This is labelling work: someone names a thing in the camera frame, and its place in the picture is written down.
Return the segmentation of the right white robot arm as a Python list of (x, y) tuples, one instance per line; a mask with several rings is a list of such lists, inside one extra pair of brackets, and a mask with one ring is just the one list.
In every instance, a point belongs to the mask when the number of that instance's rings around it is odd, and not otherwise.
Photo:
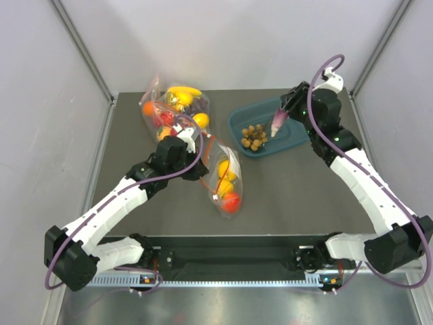
[(314, 90), (302, 82), (280, 97), (280, 109), (302, 123), (314, 153), (348, 186), (373, 224), (374, 234), (331, 233), (318, 241), (316, 260), (325, 268), (340, 259), (362, 261), (388, 274), (424, 255), (432, 219), (418, 217), (392, 192), (370, 163), (360, 141), (340, 124), (342, 104), (336, 90)]

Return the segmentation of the brown fake longan bunch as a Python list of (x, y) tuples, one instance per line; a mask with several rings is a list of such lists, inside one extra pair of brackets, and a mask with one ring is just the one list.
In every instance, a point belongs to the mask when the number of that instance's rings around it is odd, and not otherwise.
[(258, 152), (267, 142), (267, 130), (264, 125), (250, 125), (242, 129), (241, 145), (247, 150)]

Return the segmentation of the purple fake eggplant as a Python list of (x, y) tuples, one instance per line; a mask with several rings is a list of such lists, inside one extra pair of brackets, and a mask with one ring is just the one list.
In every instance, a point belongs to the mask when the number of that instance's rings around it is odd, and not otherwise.
[(271, 123), (271, 137), (275, 137), (280, 130), (281, 126), (285, 123), (288, 118), (288, 114), (285, 110), (279, 107), (273, 117)]

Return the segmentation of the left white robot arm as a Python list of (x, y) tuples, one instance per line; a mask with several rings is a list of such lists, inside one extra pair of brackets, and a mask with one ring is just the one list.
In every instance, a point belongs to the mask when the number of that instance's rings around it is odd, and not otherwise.
[(145, 237), (132, 234), (105, 244), (101, 240), (131, 211), (164, 190), (170, 180), (197, 181), (205, 176), (208, 169), (201, 159), (203, 148), (204, 141), (191, 135), (165, 137), (147, 160), (133, 165), (84, 215), (64, 227), (50, 227), (44, 237), (45, 288), (57, 288), (51, 284), (51, 276), (78, 291), (102, 272), (132, 264), (149, 267), (154, 256)]

